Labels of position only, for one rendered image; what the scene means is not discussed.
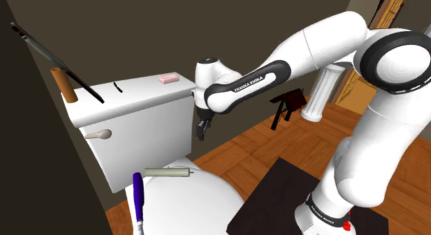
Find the white fluted column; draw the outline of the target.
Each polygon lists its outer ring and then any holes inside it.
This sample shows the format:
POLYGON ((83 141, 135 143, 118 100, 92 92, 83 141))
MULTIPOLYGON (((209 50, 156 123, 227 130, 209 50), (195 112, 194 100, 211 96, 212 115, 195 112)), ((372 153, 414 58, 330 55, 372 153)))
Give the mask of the white fluted column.
POLYGON ((310 122, 320 122, 325 105, 344 71, 345 68, 333 64, 320 70, 310 98, 300 112, 302 118, 310 122))

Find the long dark thin rod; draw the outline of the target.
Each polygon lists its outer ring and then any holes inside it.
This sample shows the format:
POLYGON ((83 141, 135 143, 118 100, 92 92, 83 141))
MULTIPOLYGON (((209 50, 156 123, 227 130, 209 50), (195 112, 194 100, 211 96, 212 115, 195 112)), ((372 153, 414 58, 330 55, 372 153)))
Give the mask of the long dark thin rod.
POLYGON ((52 54, 47 48, 41 45, 35 38, 28 34, 22 27, 17 23, 11 22, 10 27, 29 45, 31 45, 38 53, 43 55, 47 60, 49 60, 54 66, 65 72, 67 76, 71 77, 76 81, 82 88, 89 92, 94 98, 96 98, 101 103, 104 103, 103 98, 94 91, 89 85, 82 81, 76 74, 74 74, 65 63, 60 60, 57 56, 52 54))

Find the tan wooden shelf unit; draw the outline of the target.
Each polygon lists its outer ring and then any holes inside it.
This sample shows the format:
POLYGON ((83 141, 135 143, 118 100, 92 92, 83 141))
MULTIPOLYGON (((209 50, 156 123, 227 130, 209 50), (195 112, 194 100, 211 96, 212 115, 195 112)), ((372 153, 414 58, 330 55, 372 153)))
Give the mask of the tan wooden shelf unit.
MULTIPOLYGON (((368 28, 390 28, 403 8, 404 1, 379 0, 376 10, 368 23, 368 28)), ((347 70, 332 97, 331 103, 362 114, 375 93, 375 86, 372 86, 355 70, 347 70)))

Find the dark robot stand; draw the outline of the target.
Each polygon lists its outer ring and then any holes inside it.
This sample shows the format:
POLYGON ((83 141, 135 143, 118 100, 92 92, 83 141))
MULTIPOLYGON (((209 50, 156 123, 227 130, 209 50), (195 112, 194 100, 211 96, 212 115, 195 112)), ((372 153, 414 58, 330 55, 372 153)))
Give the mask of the dark robot stand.
MULTIPOLYGON (((228 235, 302 235, 294 211, 318 184, 318 179, 293 164, 277 159, 227 226, 228 235)), ((389 235, 388 220, 371 209, 353 207, 343 218, 330 218, 305 206, 318 220, 356 235, 389 235)))

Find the brown cardboard tube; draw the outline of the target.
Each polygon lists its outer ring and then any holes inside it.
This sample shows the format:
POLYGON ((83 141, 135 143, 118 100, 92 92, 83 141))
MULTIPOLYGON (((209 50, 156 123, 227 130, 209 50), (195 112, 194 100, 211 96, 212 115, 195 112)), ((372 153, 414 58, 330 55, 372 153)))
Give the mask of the brown cardboard tube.
POLYGON ((75 91, 68 79, 67 74, 63 72, 60 68, 51 68, 50 72, 54 77, 59 90, 61 91, 64 99, 67 103, 74 103, 78 101, 75 91))

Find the grey cylindrical stick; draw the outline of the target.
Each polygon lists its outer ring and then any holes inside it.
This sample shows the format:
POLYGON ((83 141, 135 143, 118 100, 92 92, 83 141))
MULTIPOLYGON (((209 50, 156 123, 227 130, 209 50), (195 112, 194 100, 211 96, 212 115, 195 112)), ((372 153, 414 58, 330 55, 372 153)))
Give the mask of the grey cylindrical stick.
POLYGON ((189 177, 192 171, 189 168, 146 168, 144 177, 189 177))

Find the blue and white pen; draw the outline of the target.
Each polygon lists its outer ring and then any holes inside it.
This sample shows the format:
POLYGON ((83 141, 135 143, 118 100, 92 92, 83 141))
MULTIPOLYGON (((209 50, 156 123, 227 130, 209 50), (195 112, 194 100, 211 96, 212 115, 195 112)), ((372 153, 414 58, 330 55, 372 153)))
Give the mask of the blue and white pen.
POLYGON ((133 199, 135 205, 137 235, 144 235, 143 230, 143 206, 144 206, 144 183, 140 172, 133 174, 133 199))

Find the pink soap bar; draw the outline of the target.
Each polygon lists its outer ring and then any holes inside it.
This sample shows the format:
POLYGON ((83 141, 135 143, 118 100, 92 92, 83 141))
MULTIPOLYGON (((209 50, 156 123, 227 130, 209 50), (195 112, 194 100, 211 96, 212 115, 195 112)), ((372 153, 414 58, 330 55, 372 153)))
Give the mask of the pink soap bar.
POLYGON ((175 73, 172 73, 169 75, 161 75, 161 76, 159 76, 159 81, 163 84, 170 84, 170 83, 180 81, 180 77, 178 75, 176 75, 175 73))

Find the white toilet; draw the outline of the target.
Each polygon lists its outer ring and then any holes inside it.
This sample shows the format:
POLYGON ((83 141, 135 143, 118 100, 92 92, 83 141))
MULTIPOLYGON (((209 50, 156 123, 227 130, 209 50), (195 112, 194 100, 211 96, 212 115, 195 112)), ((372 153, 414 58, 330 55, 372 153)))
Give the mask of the white toilet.
POLYGON ((144 177, 144 235, 228 235, 227 226, 243 205, 221 177, 188 159, 192 147, 194 83, 183 76, 163 84, 159 75, 95 85, 101 103, 83 88, 66 103, 98 161, 112 192, 125 191, 134 235, 137 221, 133 174, 146 168, 189 168, 189 177, 144 177))

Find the dark red folding stand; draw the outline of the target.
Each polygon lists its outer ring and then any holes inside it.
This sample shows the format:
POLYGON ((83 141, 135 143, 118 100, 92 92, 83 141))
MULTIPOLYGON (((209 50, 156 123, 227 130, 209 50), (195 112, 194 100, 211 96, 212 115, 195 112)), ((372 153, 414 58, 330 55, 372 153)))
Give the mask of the dark red folding stand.
POLYGON ((303 95, 303 89, 297 88, 292 91, 283 93, 270 100, 271 103, 279 103, 274 120, 271 124, 271 130, 275 131, 280 120, 280 116, 285 113, 284 121, 288 122, 291 114, 298 109, 301 109, 307 104, 307 100, 303 95))

